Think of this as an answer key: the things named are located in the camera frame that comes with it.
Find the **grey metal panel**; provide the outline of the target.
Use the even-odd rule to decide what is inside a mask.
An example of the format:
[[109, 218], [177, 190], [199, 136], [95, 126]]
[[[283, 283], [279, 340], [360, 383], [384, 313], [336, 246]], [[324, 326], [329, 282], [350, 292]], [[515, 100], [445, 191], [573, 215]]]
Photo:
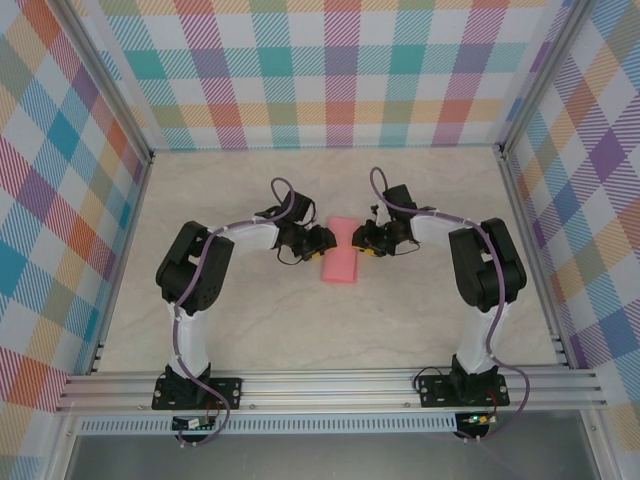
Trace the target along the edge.
[[600, 480], [580, 451], [488, 448], [429, 435], [83, 436], [64, 480]]

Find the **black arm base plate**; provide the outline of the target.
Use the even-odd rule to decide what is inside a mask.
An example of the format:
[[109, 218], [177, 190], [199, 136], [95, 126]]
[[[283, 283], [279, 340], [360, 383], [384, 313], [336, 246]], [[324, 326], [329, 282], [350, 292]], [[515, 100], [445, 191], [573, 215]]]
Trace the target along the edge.
[[504, 407], [510, 397], [503, 375], [497, 375], [488, 386], [462, 397], [448, 376], [422, 375], [417, 383], [422, 408], [435, 407]]
[[[231, 410], [237, 410], [240, 407], [241, 378], [209, 378], [208, 385], [225, 398]], [[151, 400], [151, 409], [158, 411], [206, 410], [217, 407], [224, 409], [224, 404], [218, 397], [195, 385], [191, 380], [182, 377], [169, 379], [162, 376], [158, 378]]]

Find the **aluminium table side rail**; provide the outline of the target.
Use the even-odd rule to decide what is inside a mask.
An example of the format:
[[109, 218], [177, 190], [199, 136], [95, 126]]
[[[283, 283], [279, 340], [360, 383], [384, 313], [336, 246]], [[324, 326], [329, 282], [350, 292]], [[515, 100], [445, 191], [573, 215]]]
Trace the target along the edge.
[[148, 155], [148, 160], [146, 161], [146, 164], [143, 169], [143, 175], [141, 177], [141, 184], [140, 184], [138, 196], [134, 203], [134, 208], [130, 215], [130, 218], [127, 224], [127, 229], [125, 231], [126, 236], [124, 237], [123, 248], [120, 256], [118, 257], [118, 262], [116, 263], [116, 268], [114, 270], [114, 277], [111, 282], [111, 289], [107, 297], [106, 306], [102, 313], [102, 316], [99, 319], [99, 322], [97, 324], [97, 330], [95, 331], [90, 343], [90, 347], [91, 347], [91, 349], [89, 350], [90, 355], [87, 357], [85, 364], [83, 365], [83, 370], [82, 370], [83, 375], [91, 375], [94, 372], [94, 368], [97, 366], [97, 363], [101, 358], [98, 351], [104, 347], [104, 344], [106, 342], [106, 339], [109, 333], [109, 328], [112, 322], [119, 291], [124, 278], [127, 261], [129, 259], [132, 243], [135, 236], [135, 230], [136, 230], [140, 213], [142, 210], [142, 206], [144, 203], [144, 199], [145, 199], [145, 195], [146, 195], [149, 181], [151, 178], [155, 159], [156, 159], [156, 151], [150, 150]]
[[521, 198], [519, 187], [508, 161], [508, 155], [503, 152], [500, 144], [493, 146], [493, 152], [511, 209], [515, 216], [515, 222], [523, 244], [531, 278], [535, 285], [538, 300], [540, 301], [548, 326], [551, 342], [556, 350], [557, 363], [565, 368], [573, 369], [575, 367], [575, 358], [571, 346], [566, 346], [564, 327], [559, 319], [556, 304], [552, 298], [551, 289], [544, 274], [537, 241], [533, 229], [528, 222], [524, 201]]

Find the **wide aluminium mounting rail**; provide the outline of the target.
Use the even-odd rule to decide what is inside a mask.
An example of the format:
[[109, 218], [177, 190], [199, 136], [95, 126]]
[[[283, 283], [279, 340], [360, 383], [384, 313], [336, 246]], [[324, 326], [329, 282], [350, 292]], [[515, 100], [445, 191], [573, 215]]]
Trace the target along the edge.
[[[602, 409], [604, 390], [591, 370], [557, 365], [525, 369], [522, 377], [505, 372], [507, 411]], [[302, 371], [215, 371], [215, 377], [242, 379], [239, 412], [379, 413], [417, 412], [421, 403], [414, 369]], [[151, 413], [157, 372], [98, 372], [71, 376], [58, 402], [59, 413]]]

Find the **aluminium frame post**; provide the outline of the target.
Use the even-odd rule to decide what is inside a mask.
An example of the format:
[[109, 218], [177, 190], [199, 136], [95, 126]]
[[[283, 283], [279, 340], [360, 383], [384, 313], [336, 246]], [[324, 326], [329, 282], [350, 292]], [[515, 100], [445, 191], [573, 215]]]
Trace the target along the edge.
[[116, 82], [105, 65], [99, 50], [95, 47], [87, 33], [81, 18], [69, 0], [46, 0], [47, 5], [56, 16], [65, 33], [69, 36], [85, 68], [94, 80], [99, 91], [104, 95], [115, 118], [119, 121], [124, 133], [133, 148], [146, 165], [154, 161], [154, 151], [145, 139]]
[[538, 66], [538, 69], [524, 90], [525, 95], [514, 99], [514, 102], [517, 102], [520, 98], [518, 108], [511, 116], [511, 120], [505, 121], [503, 133], [498, 136], [494, 145], [494, 151], [500, 162], [509, 158], [509, 154], [513, 152], [517, 142], [525, 133], [535, 110], [539, 107], [546, 91], [558, 74], [571, 47], [577, 41], [584, 23], [597, 2], [598, 0], [572, 0], [571, 4], [566, 7], [563, 21], [558, 23], [553, 20], [551, 23], [549, 29], [555, 32], [555, 36], [542, 56], [539, 55], [539, 52], [536, 53], [536, 58], [532, 61], [531, 66]]

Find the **pink paper sheet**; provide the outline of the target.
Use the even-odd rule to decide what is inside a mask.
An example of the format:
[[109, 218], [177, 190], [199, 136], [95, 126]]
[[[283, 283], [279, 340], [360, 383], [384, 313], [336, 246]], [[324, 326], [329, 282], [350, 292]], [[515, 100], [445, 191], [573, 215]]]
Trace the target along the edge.
[[328, 228], [335, 236], [336, 246], [324, 254], [321, 272], [323, 282], [351, 284], [357, 281], [358, 251], [352, 245], [352, 240], [359, 226], [357, 219], [337, 216], [328, 219]]

